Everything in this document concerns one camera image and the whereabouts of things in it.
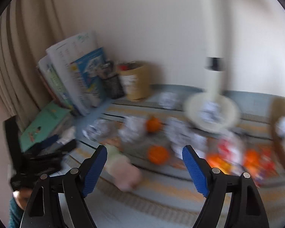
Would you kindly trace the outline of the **person's left hand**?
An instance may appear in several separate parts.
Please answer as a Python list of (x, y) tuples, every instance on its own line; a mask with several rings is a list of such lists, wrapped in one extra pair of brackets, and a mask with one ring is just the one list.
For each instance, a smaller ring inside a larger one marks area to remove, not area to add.
[(21, 188), (13, 192), (13, 197), (22, 210), (25, 210), (32, 191), (30, 188)]

